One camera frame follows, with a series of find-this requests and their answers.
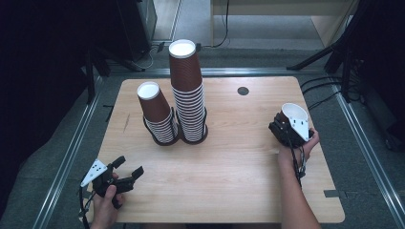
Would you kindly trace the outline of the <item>black floor tape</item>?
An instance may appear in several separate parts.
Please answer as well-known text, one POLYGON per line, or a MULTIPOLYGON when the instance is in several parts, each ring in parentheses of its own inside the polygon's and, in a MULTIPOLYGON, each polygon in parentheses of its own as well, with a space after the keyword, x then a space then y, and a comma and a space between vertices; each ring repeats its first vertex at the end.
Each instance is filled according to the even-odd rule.
POLYGON ((109 122, 115 106, 114 105, 106 105, 106 104, 104 104, 102 107, 106 108, 108 110, 108 115, 107 115, 107 117, 105 119, 105 122, 109 122))

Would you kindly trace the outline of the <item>metal floor rail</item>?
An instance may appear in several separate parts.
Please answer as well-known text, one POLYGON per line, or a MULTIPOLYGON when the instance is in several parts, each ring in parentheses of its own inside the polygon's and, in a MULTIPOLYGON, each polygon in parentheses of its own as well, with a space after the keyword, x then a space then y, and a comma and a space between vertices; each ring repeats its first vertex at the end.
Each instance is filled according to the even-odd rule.
POLYGON ((394 188, 392 181, 377 157, 372 142, 361 125, 360 119, 355 114, 352 104, 348 103, 339 93, 337 86, 332 86, 331 89, 336 93, 336 100, 338 101, 338 104, 352 130, 369 169, 371 170, 378 189, 394 218, 395 224, 399 229, 405 229, 405 204, 402 202, 400 195, 394 188))
POLYGON ((75 129, 75 133, 58 167, 52 185, 50 186, 47 195, 45 196, 45 199, 41 205, 41 208, 36 216, 32 229, 46 229, 51 219, 53 210, 59 200, 62 190, 66 184, 68 175, 73 167, 82 139, 87 131, 87 128, 90 124, 90 120, 96 109, 96 104, 99 100, 100 90, 102 89, 103 86, 104 86, 104 79, 102 76, 98 76, 96 78, 96 95, 84 109, 84 112, 75 129))

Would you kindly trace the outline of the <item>brown paper cup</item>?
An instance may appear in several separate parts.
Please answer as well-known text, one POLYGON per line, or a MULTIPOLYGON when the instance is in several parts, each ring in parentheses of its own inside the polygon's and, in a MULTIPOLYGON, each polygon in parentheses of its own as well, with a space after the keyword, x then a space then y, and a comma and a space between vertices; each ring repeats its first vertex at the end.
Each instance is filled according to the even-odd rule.
POLYGON ((307 112, 299 105, 294 103, 285 103, 281 108, 281 120, 292 126, 308 127, 309 116, 307 112))

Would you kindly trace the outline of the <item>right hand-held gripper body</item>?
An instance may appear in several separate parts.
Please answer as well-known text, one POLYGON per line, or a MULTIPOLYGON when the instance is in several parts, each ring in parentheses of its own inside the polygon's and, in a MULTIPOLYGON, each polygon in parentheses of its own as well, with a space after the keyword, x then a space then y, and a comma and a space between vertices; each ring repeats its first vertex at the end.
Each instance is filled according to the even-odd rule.
POLYGON ((285 122, 276 123, 274 119, 269 123, 268 128, 282 145, 292 148, 303 146, 313 135, 309 127, 292 126, 285 122))

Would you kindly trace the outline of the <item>tall stack of brown cups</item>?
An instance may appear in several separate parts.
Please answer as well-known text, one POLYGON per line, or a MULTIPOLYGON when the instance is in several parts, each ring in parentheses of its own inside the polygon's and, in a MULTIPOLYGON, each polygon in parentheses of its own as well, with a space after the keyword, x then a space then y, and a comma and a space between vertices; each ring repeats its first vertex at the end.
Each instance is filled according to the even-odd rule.
POLYGON ((171 43, 169 65, 176 112, 185 130, 185 137, 192 140, 203 133, 206 120, 203 77, 196 44, 187 39, 171 43))

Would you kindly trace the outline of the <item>dark computer tower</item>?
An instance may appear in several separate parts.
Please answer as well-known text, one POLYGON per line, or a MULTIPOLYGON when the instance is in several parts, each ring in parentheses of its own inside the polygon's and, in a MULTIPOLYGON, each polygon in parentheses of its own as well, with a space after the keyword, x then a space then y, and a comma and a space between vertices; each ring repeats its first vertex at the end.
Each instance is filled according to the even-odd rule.
POLYGON ((117 8, 129 59, 135 60, 151 50, 158 19, 154 0, 117 0, 117 8))

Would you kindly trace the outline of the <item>black tripod stand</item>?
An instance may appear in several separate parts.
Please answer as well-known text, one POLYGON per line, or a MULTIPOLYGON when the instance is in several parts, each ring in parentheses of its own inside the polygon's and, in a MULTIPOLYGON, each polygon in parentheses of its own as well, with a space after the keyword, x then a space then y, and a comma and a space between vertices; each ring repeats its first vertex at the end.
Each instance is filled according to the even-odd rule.
POLYGON ((331 45, 320 52, 310 56, 304 61, 287 67, 288 71, 300 71, 313 62, 330 55, 324 66, 326 73, 336 73, 343 66, 341 94, 347 102, 349 99, 349 87, 351 70, 355 53, 367 44, 367 33, 371 30, 373 15, 376 12, 379 0, 360 0, 358 8, 343 34, 331 45))

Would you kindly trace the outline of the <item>person's left hand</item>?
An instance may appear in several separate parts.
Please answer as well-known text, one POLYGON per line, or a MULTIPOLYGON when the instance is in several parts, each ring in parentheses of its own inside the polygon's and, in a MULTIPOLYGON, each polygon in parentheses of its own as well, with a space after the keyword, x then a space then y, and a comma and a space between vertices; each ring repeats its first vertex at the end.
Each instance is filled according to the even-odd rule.
POLYGON ((124 203, 123 194, 117 193, 117 187, 110 185, 104 197, 94 196, 94 217, 91 223, 91 229, 111 229, 117 221, 118 209, 114 206, 113 200, 118 205, 124 203))

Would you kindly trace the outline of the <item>light wooden furniture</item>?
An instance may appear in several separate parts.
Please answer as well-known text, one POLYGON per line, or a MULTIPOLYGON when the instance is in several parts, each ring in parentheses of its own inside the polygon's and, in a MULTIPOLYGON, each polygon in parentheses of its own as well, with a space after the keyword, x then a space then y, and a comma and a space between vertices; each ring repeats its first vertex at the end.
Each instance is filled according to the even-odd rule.
POLYGON ((228 15, 305 15, 325 47, 336 41, 359 0, 230 0, 228 15))

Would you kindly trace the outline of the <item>short stack of brown cups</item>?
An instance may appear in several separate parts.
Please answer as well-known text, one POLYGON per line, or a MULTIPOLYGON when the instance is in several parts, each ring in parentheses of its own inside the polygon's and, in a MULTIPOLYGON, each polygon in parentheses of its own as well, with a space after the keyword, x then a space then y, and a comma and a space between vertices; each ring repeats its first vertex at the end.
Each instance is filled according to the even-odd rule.
POLYGON ((143 123, 154 141, 161 146, 174 144, 178 140, 179 129, 160 85, 153 81, 143 82, 137 95, 143 111, 143 123))

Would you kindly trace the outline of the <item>person's right hand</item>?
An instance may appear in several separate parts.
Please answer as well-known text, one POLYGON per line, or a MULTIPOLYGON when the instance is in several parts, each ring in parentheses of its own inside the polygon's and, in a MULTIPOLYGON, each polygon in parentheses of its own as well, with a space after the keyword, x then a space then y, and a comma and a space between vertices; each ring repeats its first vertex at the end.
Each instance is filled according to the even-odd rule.
POLYGON ((310 152, 319 143, 320 137, 314 128, 310 128, 309 130, 313 132, 313 135, 301 148, 290 149, 286 146, 279 148, 278 165, 282 174, 294 174, 295 164, 301 167, 303 160, 307 161, 310 158, 310 152))

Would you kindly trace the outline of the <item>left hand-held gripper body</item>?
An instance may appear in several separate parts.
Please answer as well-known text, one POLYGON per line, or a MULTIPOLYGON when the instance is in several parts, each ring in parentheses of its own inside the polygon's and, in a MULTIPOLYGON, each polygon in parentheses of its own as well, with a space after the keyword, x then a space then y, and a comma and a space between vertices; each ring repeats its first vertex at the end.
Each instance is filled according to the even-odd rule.
POLYGON ((88 173, 82 179, 80 188, 84 188, 89 183, 92 183, 93 190, 101 197, 105 196, 106 190, 110 185, 117 187, 118 194, 133 190, 136 180, 132 176, 115 178, 113 176, 114 169, 112 162, 105 165, 96 158, 88 173))

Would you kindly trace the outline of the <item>black wire cup holder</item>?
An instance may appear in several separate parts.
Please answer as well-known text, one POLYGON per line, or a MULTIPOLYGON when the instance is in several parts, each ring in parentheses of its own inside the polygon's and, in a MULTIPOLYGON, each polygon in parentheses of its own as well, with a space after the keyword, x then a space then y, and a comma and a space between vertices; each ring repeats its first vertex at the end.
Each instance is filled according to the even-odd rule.
POLYGON ((174 108, 171 109, 168 117, 158 123, 149 121, 144 116, 143 124, 155 143, 160 146, 170 146, 178 140, 182 140, 186 144, 196 145, 204 142, 208 135, 208 127, 204 123, 202 125, 202 134, 194 137, 192 140, 188 140, 185 137, 185 130, 181 125, 180 117, 174 108))

